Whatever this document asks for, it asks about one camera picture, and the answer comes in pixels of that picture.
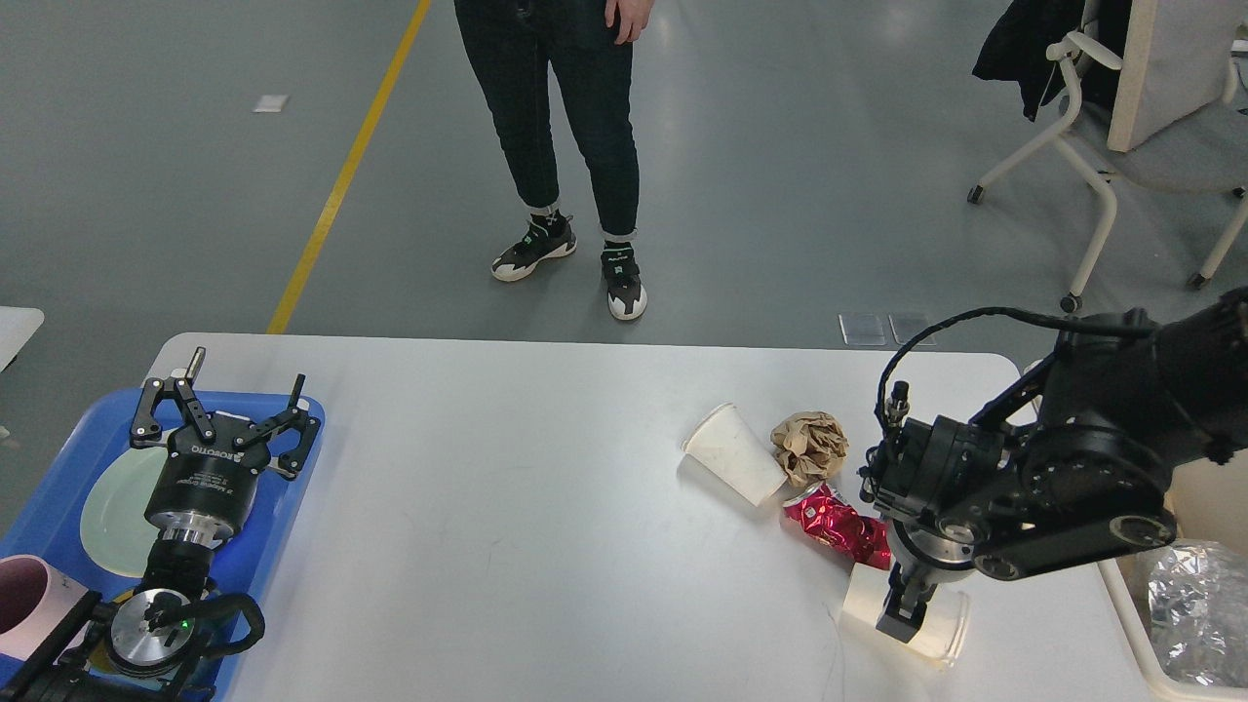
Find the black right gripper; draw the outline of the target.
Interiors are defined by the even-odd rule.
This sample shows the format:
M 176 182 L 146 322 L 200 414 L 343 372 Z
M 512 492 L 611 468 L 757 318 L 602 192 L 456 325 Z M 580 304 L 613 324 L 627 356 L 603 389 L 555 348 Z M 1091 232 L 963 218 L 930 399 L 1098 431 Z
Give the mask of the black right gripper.
M 889 573 L 875 630 L 909 645 L 921 631 L 937 585 L 958 582 L 975 570 L 972 548 L 917 523 L 889 523 L 889 547 L 900 570 Z

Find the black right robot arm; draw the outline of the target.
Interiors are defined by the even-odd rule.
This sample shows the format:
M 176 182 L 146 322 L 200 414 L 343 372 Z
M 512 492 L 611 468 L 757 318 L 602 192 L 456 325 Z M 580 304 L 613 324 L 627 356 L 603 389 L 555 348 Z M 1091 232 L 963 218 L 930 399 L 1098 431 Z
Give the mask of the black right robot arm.
M 1227 463 L 1247 443 L 1246 289 L 1178 324 L 1001 315 L 1058 334 L 1053 351 L 966 422 L 909 417 L 909 383 L 879 377 L 882 438 L 861 497 L 894 565 L 877 630 L 909 643 L 935 590 L 971 570 L 1016 581 L 1174 541 L 1174 468 Z

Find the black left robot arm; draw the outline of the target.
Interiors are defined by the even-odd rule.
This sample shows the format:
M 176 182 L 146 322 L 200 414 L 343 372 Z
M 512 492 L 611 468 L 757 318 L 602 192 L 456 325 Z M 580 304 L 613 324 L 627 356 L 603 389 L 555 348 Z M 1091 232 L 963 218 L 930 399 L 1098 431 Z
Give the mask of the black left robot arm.
M 265 636 L 324 408 L 197 396 L 203 357 L 94 405 L 2 537 L 5 701 L 210 701 Z

